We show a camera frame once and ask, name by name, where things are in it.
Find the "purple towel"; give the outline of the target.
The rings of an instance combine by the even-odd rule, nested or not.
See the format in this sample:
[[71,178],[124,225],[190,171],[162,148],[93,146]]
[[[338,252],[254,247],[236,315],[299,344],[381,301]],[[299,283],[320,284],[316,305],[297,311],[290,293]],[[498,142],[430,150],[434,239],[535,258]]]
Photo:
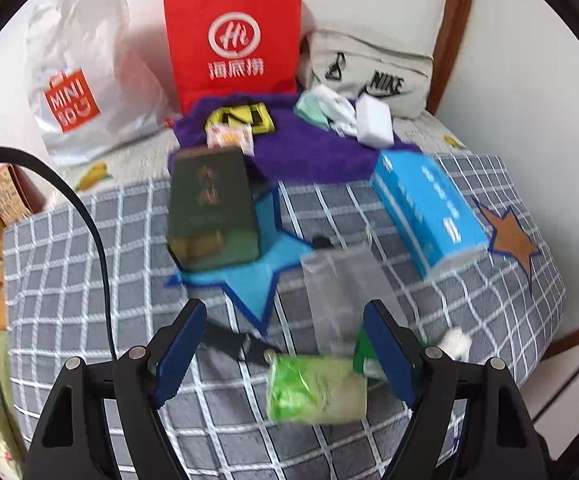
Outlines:
[[251,161],[272,181],[340,184],[370,179],[379,152],[353,138],[305,122],[294,113],[297,93],[232,94],[206,96],[175,122],[173,130],[181,148],[204,148],[204,126],[212,112],[222,107],[262,103],[275,130],[254,138]]

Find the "blue tissue pack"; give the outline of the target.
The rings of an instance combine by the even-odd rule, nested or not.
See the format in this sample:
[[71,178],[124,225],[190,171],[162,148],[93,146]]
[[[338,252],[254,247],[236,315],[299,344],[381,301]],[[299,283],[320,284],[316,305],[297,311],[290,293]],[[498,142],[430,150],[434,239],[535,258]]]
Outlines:
[[382,151],[371,185],[422,280],[460,269],[486,251],[488,237],[475,212],[431,156]]

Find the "white tissue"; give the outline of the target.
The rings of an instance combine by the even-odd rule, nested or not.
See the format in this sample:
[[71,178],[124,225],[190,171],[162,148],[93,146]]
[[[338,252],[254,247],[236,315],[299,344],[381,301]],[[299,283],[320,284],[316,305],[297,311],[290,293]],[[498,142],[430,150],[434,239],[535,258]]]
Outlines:
[[460,327],[452,327],[446,331],[437,347],[445,352],[450,359],[466,362],[469,351],[471,351],[472,338],[465,334]]

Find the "yellow black mesh pouch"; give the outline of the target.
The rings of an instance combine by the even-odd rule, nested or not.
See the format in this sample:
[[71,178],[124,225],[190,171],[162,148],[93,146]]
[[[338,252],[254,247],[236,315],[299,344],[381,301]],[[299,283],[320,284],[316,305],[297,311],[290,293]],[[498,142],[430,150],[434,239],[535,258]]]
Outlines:
[[254,136],[275,131],[273,118],[263,103],[220,107],[210,114],[204,130],[208,131],[213,125],[248,125]]

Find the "white sponge block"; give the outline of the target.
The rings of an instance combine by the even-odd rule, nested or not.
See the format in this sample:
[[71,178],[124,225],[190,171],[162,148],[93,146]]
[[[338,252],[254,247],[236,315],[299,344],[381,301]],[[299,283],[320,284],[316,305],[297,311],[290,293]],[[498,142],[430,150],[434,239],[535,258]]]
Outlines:
[[395,144],[393,139],[393,120],[390,108],[374,96],[363,94],[355,101],[357,114],[357,140],[360,144],[385,150]]

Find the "blue star patch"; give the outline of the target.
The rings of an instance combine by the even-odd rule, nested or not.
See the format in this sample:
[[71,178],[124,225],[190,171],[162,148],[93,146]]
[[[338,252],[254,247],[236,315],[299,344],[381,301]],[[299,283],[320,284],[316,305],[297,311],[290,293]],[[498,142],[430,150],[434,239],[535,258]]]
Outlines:
[[277,186],[254,202],[254,210],[261,247],[261,256],[257,260],[204,272],[178,271],[164,286],[219,287],[246,320],[265,336],[280,274],[298,268],[301,258],[314,249],[306,240],[284,229]]

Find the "fruit print sachet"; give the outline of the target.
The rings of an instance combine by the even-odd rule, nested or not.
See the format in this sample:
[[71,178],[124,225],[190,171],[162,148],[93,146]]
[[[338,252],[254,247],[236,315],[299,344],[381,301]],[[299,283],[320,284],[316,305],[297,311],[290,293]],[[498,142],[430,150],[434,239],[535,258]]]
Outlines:
[[242,154],[254,156],[254,135],[250,125],[213,124],[206,128],[208,148],[239,148]]

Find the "red Haidilao paper bag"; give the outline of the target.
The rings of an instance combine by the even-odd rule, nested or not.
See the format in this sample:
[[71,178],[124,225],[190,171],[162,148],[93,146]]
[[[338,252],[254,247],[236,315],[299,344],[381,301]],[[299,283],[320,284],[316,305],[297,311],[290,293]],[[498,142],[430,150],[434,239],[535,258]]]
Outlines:
[[294,93],[303,0],[163,0],[178,102]]

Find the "clear plastic bag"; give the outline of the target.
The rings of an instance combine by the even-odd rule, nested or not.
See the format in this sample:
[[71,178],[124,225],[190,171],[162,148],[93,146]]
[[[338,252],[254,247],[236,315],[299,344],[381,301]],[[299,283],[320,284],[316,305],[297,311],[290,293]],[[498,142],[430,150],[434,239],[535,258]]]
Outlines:
[[408,324],[383,267],[367,244],[320,249],[301,258],[318,352],[350,358],[365,305],[381,300],[399,325]]

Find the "green wet wipes packet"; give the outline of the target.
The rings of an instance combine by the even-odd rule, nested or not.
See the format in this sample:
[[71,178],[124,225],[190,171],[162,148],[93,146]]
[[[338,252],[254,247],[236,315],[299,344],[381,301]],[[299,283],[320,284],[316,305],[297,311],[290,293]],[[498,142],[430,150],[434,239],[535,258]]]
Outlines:
[[387,380],[365,330],[359,331],[357,343],[355,344],[355,353],[353,353],[352,365],[357,373],[367,378],[380,380],[381,382]]

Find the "newspaper print sheet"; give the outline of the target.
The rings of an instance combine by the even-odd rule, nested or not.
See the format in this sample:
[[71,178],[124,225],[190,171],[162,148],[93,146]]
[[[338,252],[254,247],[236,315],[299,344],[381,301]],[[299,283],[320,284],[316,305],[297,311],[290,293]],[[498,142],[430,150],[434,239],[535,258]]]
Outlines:
[[[424,153],[469,153],[467,146],[431,113],[423,112],[419,118],[393,117],[395,136],[403,142],[416,144]],[[73,188],[96,164],[105,164],[108,178],[96,182],[84,194],[103,191],[118,185],[128,185],[162,178],[168,174],[168,158],[180,144],[172,128],[162,129],[149,138],[120,146],[84,166],[59,169],[60,174]]]

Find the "light green tissue pack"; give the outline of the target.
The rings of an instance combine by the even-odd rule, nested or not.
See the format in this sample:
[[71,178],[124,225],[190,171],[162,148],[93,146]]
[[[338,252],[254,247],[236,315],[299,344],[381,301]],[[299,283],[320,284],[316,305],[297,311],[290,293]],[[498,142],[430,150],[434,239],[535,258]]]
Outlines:
[[268,373],[272,422],[344,425],[367,416],[367,378],[350,359],[278,354]]

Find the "beige Nike bag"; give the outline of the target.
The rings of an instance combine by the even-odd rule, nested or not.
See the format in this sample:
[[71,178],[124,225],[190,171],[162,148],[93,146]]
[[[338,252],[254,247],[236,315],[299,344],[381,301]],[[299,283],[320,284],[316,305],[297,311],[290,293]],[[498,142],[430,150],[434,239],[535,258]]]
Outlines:
[[393,116],[415,119],[431,91],[434,60],[388,38],[319,28],[305,38],[299,68],[303,88],[324,84],[349,100],[373,96]]

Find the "white rubber glove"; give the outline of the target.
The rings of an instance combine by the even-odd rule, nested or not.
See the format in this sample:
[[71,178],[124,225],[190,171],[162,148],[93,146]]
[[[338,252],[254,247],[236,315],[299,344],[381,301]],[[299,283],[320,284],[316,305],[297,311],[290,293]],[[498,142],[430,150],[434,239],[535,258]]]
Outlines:
[[303,91],[294,113],[312,126],[334,131],[342,138],[355,138],[358,134],[357,113],[352,103],[325,84]]

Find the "white Miniso plastic bag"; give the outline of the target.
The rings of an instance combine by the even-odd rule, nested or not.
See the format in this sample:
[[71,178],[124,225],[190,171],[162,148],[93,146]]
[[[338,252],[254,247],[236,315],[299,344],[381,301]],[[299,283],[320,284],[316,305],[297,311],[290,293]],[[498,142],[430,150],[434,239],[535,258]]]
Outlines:
[[130,46],[126,0],[44,0],[27,29],[27,96],[60,168],[160,131],[173,110]]

